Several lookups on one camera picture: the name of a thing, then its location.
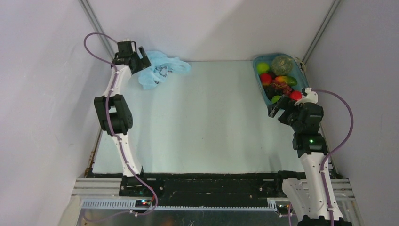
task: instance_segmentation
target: cable tie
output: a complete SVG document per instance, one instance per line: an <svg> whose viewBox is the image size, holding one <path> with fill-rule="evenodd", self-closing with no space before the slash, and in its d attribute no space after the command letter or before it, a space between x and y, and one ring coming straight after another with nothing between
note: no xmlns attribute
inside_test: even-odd
<svg viewBox="0 0 399 226"><path fill-rule="evenodd" d="M328 171L328 169L323 168L323 170L319 170L319 174L324 173L324 174L329 174L330 172Z"/></svg>

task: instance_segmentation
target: white wall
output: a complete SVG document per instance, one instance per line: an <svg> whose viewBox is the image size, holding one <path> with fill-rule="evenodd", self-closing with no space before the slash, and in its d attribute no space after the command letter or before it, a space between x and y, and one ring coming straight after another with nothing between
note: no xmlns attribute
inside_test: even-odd
<svg viewBox="0 0 399 226"><path fill-rule="evenodd" d="M302 58L332 0L91 0L105 32L183 60Z"/></svg>
<svg viewBox="0 0 399 226"><path fill-rule="evenodd" d="M354 130L335 157L366 226L397 225L399 212L399 1L343 1L308 62L315 88L345 98ZM346 108L320 95L331 147L349 129Z"/></svg>
<svg viewBox="0 0 399 226"><path fill-rule="evenodd" d="M75 0L2 1L0 225L57 225L98 132L108 66ZM97 37L89 46L106 56Z"/></svg>

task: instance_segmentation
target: plastic fruit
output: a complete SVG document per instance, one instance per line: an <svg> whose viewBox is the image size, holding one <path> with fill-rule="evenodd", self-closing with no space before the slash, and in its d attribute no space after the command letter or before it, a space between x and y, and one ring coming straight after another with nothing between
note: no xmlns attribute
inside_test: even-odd
<svg viewBox="0 0 399 226"><path fill-rule="evenodd" d="M289 86L296 86L298 84L296 79L291 76L279 76L279 77L276 77L274 80L276 80L278 82L286 82Z"/></svg>
<svg viewBox="0 0 399 226"><path fill-rule="evenodd" d="M271 76L267 73L261 74L259 78L261 80L262 86L268 86L272 81Z"/></svg>
<svg viewBox="0 0 399 226"><path fill-rule="evenodd" d="M271 62L271 70L277 75L286 75L288 74L293 67L291 62L292 58L289 58L286 55L280 55Z"/></svg>
<svg viewBox="0 0 399 226"><path fill-rule="evenodd" d="M292 93L289 95L289 98L293 100L300 100L302 99L302 93L299 91L292 91Z"/></svg>
<svg viewBox="0 0 399 226"><path fill-rule="evenodd" d="M269 100L271 100L274 96L282 95L282 92L280 90L275 90L272 86L265 86L263 89Z"/></svg>
<svg viewBox="0 0 399 226"><path fill-rule="evenodd" d="M258 63L256 65L256 71L258 74L267 73L270 70L270 66L267 63Z"/></svg>
<svg viewBox="0 0 399 226"><path fill-rule="evenodd" d="M280 100L280 98L281 98L280 95L277 95L277 96L272 97L272 98L271 98L271 103L272 103L272 104L276 103L278 100Z"/></svg>
<svg viewBox="0 0 399 226"><path fill-rule="evenodd" d="M271 87L279 91L282 95L289 96L292 92L292 88L286 82L278 82L276 80L271 81Z"/></svg>

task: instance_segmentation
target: white table surface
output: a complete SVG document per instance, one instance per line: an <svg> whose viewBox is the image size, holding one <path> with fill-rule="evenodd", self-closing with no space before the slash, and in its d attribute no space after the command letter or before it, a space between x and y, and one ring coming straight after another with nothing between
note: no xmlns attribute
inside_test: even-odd
<svg viewBox="0 0 399 226"><path fill-rule="evenodd" d="M303 171L293 130L268 117L251 61L190 64L188 75L170 73L152 90L134 75L123 93L134 121L129 139L145 172ZM122 172L106 132L93 172Z"/></svg>

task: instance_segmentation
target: green apple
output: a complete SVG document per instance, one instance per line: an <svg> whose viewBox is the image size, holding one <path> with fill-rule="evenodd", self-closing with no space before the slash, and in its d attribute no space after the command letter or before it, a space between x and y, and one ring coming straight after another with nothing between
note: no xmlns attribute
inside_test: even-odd
<svg viewBox="0 0 399 226"><path fill-rule="evenodd" d="M256 70L258 74L267 73L270 70L270 66L267 63L258 63L256 65Z"/></svg>
<svg viewBox="0 0 399 226"><path fill-rule="evenodd" d="M272 104L276 103L278 100L280 100L280 98L281 98L280 95L274 96L274 97L271 99L271 103L272 103Z"/></svg>

